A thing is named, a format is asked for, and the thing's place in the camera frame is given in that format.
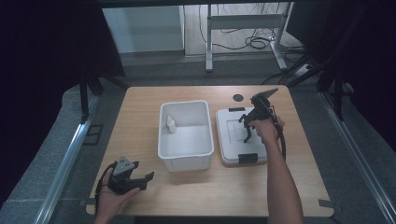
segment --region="white lid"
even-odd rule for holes
[[[242,108],[245,110],[222,109],[216,113],[222,160],[226,164],[240,164],[249,160],[267,161],[265,145],[255,130],[250,128],[251,137],[244,143],[248,131],[244,122],[239,122],[239,119],[242,115],[247,115],[253,107]]]

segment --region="human hand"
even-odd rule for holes
[[[281,129],[285,126],[285,121],[283,121],[280,117],[276,116],[277,122],[279,123]],[[262,142],[267,144],[268,142],[277,142],[279,138],[277,129],[274,125],[272,119],[263,119],[263,120],[253,120],[249,123],[249,126],[254,126],[256,128],[256,133],[259,137],[262,138]]]
[[[107,186],[112,168],[108,169],[105,177],[103,178],[103,185],[99,192],[99,204],[96,214],[95,224],[109,223],[120,210],[123,203],[131,199],[140,191],[140,188],[131,189],[125,194],[119,195]]]

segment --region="metal stand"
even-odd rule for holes
[[[207,5],[206,72],[213,71],[212,30],[278,28],[271,49],[281,71],[288,71],[285,60],[279,52],[279,41],[289,16],[290,2],[282,14],[212,16],[211,5]]]

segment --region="white box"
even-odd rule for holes
[[[168,116],[175,121],[175,133],[170,133],[166,125]],[[158,156],[170,172],[207,169],[213,151],[206,101],[172,102],[161,106]]]

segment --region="wooden table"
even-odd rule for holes
[[[216,112],[230,107],[252,106],[254,94],[278,87],[269,98],[276,114],[286,122],[284,134],[287,164],[293,175],[306,217],[330,217],[333,209],[319,206],[318,200],[330,200],[317,164],[307,142],[289,90],[285,86],[189,86],[132,87],[125,95],[108,143],[96,182],[107,166],[125,156],[140,161],[132,178],[151,171],[154,179],[148,188],[127,202],[121,213],[131,216],[233,216],[267,217],[267,166],[226,166],[221,161]],[[233,100],[244,96],[242,102]],[[215,152],[207,170],[170,173],[158,157],[160,107],[168,102],[205,100],[209,105]],[[94,197],[96,182],[92,184]],[[87,212],[94,207],[87,205]]]

